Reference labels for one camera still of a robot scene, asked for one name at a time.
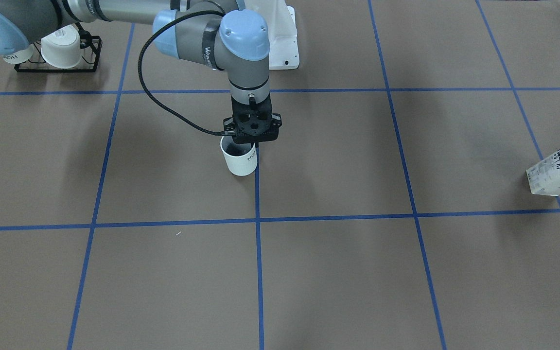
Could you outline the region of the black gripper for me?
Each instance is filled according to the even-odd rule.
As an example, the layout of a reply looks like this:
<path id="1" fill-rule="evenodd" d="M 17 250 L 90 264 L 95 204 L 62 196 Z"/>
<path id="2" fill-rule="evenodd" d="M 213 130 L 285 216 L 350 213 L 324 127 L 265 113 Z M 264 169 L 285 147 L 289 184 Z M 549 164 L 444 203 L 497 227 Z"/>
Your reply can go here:
<path id="1" fill-rule="evenodd" d="M 224 119 L 223 137 L 232 137 L 236 144 L 275 141 L 282 126 L 281 115 L 273 113 L 271 95 L 253 105 L 231 97 L 232 116 Z"/>

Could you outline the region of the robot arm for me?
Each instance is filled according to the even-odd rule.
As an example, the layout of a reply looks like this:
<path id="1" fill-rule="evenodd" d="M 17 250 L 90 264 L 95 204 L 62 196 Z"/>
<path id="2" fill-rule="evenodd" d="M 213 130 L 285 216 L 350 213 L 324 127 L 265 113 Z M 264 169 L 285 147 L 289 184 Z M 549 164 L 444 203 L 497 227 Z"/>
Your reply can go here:
<path id="1" fill-rule="evenodd" d="M 230 84 L 232 115 L 222 131 L 189 125 L 236 144 L 275 141 L 282 125 L 273 113 L 269 87 L 270 29 L 243 0 L 0 0 L 0 55 L 17 53 L 76 23 L 129 22 L 153 26 L 137 63 L 155 44 L 163 54 L 224 71 Z"/>

